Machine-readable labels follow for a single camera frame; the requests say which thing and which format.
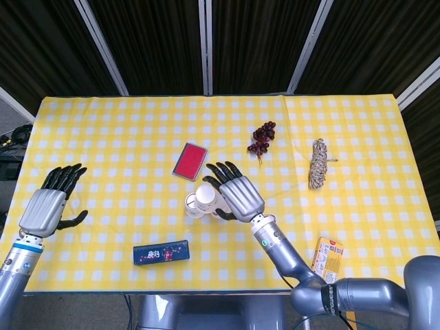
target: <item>rope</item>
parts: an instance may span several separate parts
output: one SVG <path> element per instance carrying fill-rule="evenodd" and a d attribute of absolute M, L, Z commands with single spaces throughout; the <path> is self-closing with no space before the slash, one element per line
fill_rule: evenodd
<path fill-rule="evenodd" d="M 327 146 L 323 139 L 315 140 L 310 162 L 309 189 L 318 189 L 324 186 L 327 162 L 337 161 L 337 159 L 327 159 Z"/>

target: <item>grapes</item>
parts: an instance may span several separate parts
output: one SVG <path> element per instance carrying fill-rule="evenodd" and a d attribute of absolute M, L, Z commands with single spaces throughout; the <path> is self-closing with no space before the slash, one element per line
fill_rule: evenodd
<path fill-rule="evenodd" d="M 269 141 L 275 138 L 274 127 L 276 124 L 272 121 L 265 122 L 263 126 L 253 132 L 252 137 L 255 142 L 247 147 L 247 151 L 255 154 L 261 162 L 261 155 L 267 152 Z"/>

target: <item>table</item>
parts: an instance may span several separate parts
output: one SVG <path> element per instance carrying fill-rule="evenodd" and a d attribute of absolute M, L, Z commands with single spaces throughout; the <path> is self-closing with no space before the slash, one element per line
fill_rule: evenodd
<path fill-rule="evenodd" d="M 252 132 L 277 123 L 263 163 L 246 153 Z M 323 138 L 329 172 L 307 188 L 311 145 Z M 184 212 L 196 182 L 171 175 L 186 142 L 208 162 L 230 160 L 256 184 L 287 237 L 310 263 L 319 236 L 345 246 L 340 278 L 381 276 L 403 284 L 406 262 L 440 254 L 402 117 L 392 95 L 45 98 L 37 115 L 0 242 L 47 172 L 82 162 L 64 212 L 88 209 L 58 231 L 28 292 L 272 292 L 286 290 L 249 225 Z M 134 266 L 132 247 L 188 239 L 189 261 Z"/>

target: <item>black backdrop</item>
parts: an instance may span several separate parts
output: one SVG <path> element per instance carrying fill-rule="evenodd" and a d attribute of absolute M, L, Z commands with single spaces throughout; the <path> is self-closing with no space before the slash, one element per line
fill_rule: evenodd
<path fill-rule="evenodd" d="M 0 1 L 0 86 L 33 115 L 45 96 L 118 95 L 73 1 Z"/>
<path fill-rule="evenodd" d="M 203 94 L 197 0 L 89 0 L 130 95 Z"/>
<path fill-rule="evenodd" d="M 286 91 L 319 3 L 213 0 L 214 94 Z"/>
<path fill-rule="evenodd" d="M 334 1 L 296 94 L 398 97 L 440 55 L 440 1 Z"/>
<path fill-rule="evenodd" d="M 402 115 L 432 215 L 440 220 L 440 80 Z"/>

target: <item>blue box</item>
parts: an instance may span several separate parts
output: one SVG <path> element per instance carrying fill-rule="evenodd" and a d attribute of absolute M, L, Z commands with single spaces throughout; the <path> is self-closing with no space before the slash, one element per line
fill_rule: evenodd
<path fill-rule="evenodd" d="M 190 258 L 188 241 L 133 246 L 133 262 L 135 265 L 150 265 L 167 261 L 185 260 Z"/>

